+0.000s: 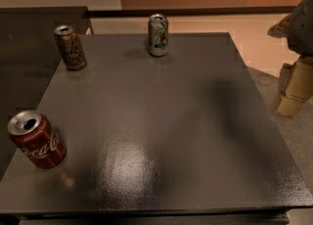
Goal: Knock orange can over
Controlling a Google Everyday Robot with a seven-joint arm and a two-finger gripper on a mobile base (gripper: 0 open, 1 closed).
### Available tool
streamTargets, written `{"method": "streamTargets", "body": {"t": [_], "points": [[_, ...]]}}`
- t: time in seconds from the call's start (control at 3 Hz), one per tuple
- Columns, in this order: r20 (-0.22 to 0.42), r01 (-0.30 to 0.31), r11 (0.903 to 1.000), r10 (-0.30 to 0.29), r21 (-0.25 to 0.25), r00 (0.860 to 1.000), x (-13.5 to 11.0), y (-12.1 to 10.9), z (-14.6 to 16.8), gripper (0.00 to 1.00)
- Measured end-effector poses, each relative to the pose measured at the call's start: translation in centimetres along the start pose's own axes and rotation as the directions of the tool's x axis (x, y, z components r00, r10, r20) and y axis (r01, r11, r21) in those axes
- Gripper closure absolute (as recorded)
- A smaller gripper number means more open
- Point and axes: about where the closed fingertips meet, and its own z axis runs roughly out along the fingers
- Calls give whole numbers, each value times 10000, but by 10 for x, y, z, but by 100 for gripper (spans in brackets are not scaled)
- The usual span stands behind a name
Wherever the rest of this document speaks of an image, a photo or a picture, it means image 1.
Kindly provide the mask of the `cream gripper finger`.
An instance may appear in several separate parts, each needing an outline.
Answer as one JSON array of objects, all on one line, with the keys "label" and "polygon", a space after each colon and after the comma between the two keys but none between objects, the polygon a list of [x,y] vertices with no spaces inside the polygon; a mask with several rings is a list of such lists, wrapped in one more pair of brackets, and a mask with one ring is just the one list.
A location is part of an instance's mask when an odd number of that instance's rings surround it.
[{"label": "cream gripper finger", "polygon": [[313,57],[300,56],[292,65],[283,64],[275,112],[294,116],[313,96]]},{"label": "cream gripper finger", "polygon": [[289,36],[290,22],[291,22],[291,15],[285,16],[279,22],[272,25],[268,29],[267,34],[275,38],[287,38]]}]

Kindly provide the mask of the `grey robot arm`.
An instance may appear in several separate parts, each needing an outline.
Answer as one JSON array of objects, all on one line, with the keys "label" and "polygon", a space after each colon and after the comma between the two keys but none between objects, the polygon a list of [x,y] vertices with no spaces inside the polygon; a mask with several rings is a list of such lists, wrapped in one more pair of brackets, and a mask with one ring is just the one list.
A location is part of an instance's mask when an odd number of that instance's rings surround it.
[{"label": "grey robot arm", "polygon": [[275,101],[276,113],[294,116],[313,96],[313,0],[302,0],[267,34],[286,38],[288,48],[299,55],[292,65],[283,64]]}]

